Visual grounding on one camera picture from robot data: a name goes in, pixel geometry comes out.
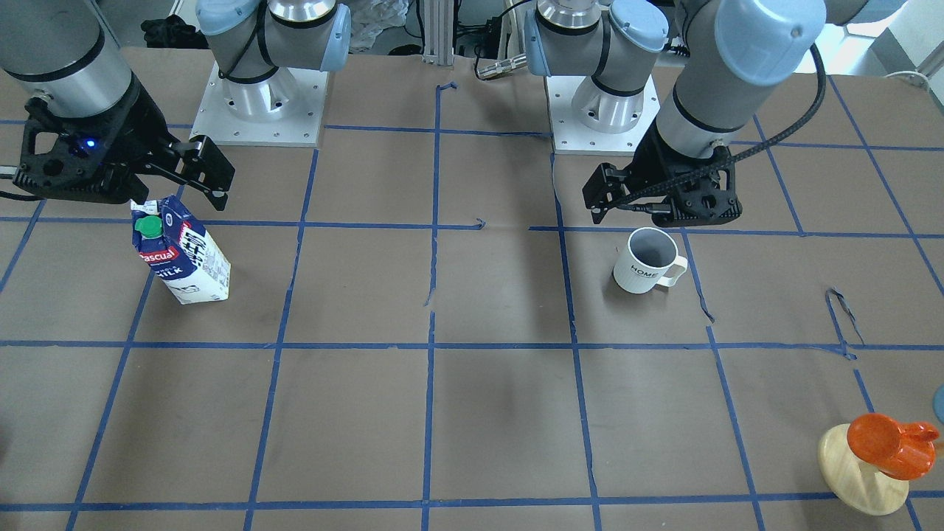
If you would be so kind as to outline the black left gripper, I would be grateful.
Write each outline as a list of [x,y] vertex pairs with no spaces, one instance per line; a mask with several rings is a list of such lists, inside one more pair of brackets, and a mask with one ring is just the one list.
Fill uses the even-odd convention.
[[[674,151],[652,125],[644,135],[640,149],[630,166],[620,170],[613,164],[599,164],[581,188],[584,205],[592,222],[600,224],[626,196],[654,184],[722,162],[731,156],[728,147],[712,149],[707,160],[687,157]],[[706,226],[731,223],[741,216],[741,202],[736,195],[734,164],[702,177],[690,179],[663,192],[651,194],[661,202],[631,203],[627,209],[647,212],[657,226]]]

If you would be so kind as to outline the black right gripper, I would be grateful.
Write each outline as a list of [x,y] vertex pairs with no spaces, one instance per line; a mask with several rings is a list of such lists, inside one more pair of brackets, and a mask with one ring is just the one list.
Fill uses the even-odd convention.
[[174,142],[165,118],[136,75],[114,107],[64,118],[31,97],[21,142],[17,188],[58,201],[122,204],[148,197],[139,175],[159,175],[202,192],[223,211],[235,168],[206,135]]

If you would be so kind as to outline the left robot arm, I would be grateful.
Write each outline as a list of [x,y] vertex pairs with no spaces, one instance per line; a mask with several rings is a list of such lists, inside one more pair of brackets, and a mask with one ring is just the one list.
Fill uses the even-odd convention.
[[[689,55],[671,93],[618,168],[600,164],[581,189],[594,224],[612,209],[647,212],[657,226],[727,224],[741,216],[735,165],[779,144],[822,105],[826,71],[815,44],[826,24],[879,21],[900,1],[677,1],[674,21],[648,1],[537,1],[524,16],[530,73],[580,75],[581,121],[604,130],[607,105],[640,103],[656,58],[674,36]],[[784,131],[733,154],[729,143],[806,54],[810,108]]]

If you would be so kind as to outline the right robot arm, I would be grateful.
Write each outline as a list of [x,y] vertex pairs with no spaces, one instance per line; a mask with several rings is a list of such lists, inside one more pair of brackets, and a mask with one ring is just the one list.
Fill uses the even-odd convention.
[[[350,51],[351,12],[336,1],[199,1],[229,113],[279,120],[306,104],[293,69],[336,72]],[[234,168],[209,136],[178,140],[82,1],[4,1],[2,70],[28,93],[19,162],[2,168],[11,201],[142,203],[158,175],[226,208]]]

